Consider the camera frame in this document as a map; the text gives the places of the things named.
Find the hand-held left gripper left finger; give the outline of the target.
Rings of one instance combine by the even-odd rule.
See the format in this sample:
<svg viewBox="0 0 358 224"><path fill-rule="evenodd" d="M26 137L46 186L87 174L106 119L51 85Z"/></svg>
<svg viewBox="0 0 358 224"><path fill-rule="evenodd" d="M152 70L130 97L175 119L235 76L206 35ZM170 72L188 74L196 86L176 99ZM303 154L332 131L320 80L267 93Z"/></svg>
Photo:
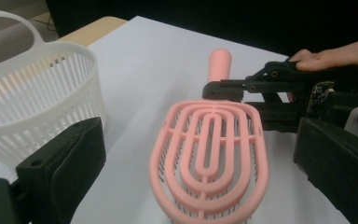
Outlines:
<svg viewBox="0 0 358 224"><path fill-rule="evenodd" d="M106 161L103 124L99 117L71 125L16 171L29 193L33 224L70 224Z"/></svg>

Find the pink hairbrush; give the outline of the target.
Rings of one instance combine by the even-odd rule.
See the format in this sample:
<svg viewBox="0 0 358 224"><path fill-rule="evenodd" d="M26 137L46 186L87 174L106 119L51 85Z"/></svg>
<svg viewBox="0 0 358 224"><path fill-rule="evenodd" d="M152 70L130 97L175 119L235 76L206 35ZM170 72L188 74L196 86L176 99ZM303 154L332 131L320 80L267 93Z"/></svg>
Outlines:
<svg viewBox="0 0 358 224"><path fill-rule="evenodd" d="M228 100L174 104L151 153L149 181L172 224L246 224L269 182L259 113Z"/></svg>

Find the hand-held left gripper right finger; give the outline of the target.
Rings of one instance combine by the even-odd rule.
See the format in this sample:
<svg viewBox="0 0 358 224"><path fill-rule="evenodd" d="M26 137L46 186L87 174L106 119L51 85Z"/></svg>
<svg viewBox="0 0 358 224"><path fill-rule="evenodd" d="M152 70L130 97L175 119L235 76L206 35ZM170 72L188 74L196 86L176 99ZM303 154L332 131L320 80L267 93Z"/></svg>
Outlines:
<svg viewBox="0 0 358 224"><path fill-rule="evenodd" d="M303 118L294 163L351 224L358 224L357 136L334 124Z"/></svg>

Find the black curtain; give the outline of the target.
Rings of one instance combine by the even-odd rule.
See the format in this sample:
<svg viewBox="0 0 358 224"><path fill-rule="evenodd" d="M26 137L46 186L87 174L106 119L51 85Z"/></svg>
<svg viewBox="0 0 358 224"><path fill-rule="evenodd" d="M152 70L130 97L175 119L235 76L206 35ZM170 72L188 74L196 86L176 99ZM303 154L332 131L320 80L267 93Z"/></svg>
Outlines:
<svg viewBox="0 0 358 224"><path fill-rule="evenodd" d="M60 36L136 16L291 55L358 41L358 0L45 0Z"/></svg>

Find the white slotted plastic basket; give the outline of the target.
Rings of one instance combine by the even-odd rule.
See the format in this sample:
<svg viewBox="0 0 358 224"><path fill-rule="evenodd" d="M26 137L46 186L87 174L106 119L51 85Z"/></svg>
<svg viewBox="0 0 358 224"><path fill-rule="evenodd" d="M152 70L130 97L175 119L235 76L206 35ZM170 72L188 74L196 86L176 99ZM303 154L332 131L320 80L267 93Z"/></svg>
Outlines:
<svg viewBox="0 0 358 224"><path fill-rule="evenodd" d="M34 36L30 49L0 63L0 162L15 167L71 125L106 112L95 54L45 42L24 18L0 11Z"/></svg>

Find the wooden table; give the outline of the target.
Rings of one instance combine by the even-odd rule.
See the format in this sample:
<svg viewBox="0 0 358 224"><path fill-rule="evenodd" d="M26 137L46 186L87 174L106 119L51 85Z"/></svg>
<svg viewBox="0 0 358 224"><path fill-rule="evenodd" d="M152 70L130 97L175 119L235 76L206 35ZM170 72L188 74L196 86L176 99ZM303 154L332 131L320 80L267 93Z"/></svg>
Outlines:
<svg viewBox="0 0 358 224"><path fill-rule="evenodd" d="M116 17L103 17L72 33L60 37L61 41L69 41L82 46L88 46L102 37L113 32L127 21Z"/></svg>

